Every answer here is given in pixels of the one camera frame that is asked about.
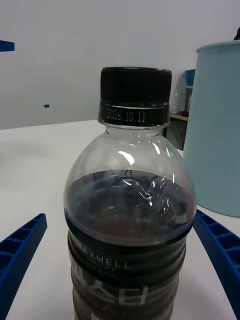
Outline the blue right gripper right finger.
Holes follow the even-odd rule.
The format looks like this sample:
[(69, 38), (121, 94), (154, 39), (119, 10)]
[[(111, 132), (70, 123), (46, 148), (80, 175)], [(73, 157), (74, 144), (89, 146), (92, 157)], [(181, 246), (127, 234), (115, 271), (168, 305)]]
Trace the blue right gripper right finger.
[(221, 282), (237, 319), (240, 318), (240, 238), (200, 210), (192, 226)]

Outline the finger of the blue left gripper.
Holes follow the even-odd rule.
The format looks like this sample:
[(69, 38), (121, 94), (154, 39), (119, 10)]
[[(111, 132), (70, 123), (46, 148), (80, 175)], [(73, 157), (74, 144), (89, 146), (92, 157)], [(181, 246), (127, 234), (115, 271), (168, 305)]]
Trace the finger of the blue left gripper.
[(15, 43), (10, 41), (0, 40), (0, 52), (14, 52)]

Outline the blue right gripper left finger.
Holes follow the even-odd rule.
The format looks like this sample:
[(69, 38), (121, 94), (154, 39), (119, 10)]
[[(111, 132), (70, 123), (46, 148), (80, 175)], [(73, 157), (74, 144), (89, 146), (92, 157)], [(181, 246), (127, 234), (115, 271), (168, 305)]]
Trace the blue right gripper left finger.
[(5, 320), (25, 273), (47, 230), (44, 213), (0, 242), (0, 319)]

